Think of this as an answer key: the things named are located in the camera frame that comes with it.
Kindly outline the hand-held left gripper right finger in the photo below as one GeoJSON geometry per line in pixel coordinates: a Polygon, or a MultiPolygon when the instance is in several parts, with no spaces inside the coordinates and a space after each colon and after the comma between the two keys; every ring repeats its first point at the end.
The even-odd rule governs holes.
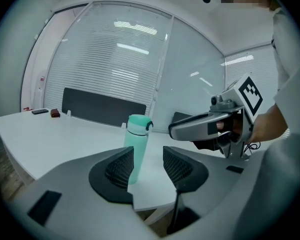
{"type": "Polygon", "coordinates": [[[163,166],[176,188],[166,240],[242,240],[240,217],[264,158],[232,160],[165,146],[163,166]]]}

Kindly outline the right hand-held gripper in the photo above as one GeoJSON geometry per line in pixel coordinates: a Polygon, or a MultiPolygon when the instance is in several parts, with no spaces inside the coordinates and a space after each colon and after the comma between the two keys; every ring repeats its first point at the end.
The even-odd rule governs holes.
{"type": "Polygon", "coordinates": [[[190,141],[198,150],[221,151],[227,159],[247,160],[245,145],[251,137],[263,97],[248,73],[234,81],[221,94],[211,98],[209,112],[190,116],[168,126],[170,137],[190,141]],[[217,123],[238,117],[242,133],[218,130],[217,123]]]}

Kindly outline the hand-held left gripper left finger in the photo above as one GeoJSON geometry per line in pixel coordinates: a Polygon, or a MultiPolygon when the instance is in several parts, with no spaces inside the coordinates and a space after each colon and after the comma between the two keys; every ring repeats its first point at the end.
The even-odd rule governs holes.
{"type": "Polygon", "coordinates": [[[156,240],[134,212],[132,147],[64,162],[31,183],[9,208],[42,240],[156,240]]]}

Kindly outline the teal bottle cap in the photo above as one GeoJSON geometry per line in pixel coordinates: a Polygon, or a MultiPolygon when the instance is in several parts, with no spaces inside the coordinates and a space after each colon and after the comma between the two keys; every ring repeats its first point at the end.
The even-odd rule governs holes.
{"type": "Polygon", "coordinates": [[[151,118],[141,114],[130,115],[127,122],[127,130],[138,136],[148,135],[153,126],[151,118]]]}

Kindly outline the teal water bottle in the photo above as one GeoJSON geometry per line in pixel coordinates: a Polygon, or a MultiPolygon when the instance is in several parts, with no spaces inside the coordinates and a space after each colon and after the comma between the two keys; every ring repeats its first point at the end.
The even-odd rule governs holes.
{"type": "Polygon", "coordinates": [[[137,135],[130,131],[126,131],[124,138],[125,147],[133,147],[133,170],[129,176],[128,184],[133,185],[138,181],[139,173],[143,163],[146,147],[148,143],[148,135],[137,135]]]}

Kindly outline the person's right forearm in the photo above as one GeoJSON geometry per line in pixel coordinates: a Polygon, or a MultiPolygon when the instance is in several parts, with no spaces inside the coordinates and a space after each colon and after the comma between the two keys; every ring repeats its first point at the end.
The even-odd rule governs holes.
{"type": "Polygon", "coordinates": [[[264,114],[259,114],[254,122],[249,143],[266,142],[279,138],[288,125],[276,104],[264,114]]]}

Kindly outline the person's right hand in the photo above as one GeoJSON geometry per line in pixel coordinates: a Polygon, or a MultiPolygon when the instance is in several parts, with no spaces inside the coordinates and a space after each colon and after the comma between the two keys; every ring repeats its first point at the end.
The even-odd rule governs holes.
{"type": "Polygon", "coordinates": [[[240,135],[243,129],[243,120],[237,116],[231,116],[218,121],[216,127],[220,133],[230,131],[240,135]]]}

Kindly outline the short dark desk partition panel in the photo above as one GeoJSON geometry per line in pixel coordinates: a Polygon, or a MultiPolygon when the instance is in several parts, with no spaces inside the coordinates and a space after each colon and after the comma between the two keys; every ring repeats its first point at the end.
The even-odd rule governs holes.
{"type": "Polygon", "coordinates": [[[173,114],[171,123],[173,124],[173,123],[175,123],[175,122],[178,122],[178,121],[187,119],[187,118],[189,118],[189,117],[191,117],[191,116],[192,116],[192,115],[189,115],[189,114],[186,114],[186,113],[175,112],[175,113],[173,114]]]}

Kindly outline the long dark desk partition panel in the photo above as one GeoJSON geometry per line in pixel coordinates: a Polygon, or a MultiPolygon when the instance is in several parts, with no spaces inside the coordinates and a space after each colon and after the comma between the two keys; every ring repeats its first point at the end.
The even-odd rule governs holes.
{"type": "Polygon", "coordinates": [[[70,111],[75,118],[121,127],[128,122],[130,115],[144,115],[146,108],[146,105],[134,101],[66,87],[61,110],[65,114],[70,111]]]}

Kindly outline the person's white shirt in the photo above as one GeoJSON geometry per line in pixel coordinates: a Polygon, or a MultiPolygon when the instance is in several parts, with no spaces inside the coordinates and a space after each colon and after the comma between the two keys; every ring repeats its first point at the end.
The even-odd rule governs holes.
{"type": "Polygon", "coordinates": [[[274,97],[287,130],[272,140],[239,221],[242,240],[292,240],[300,231],[300,31],[277,9],[273,15],[273,48],[278,63],[274,97]]]}

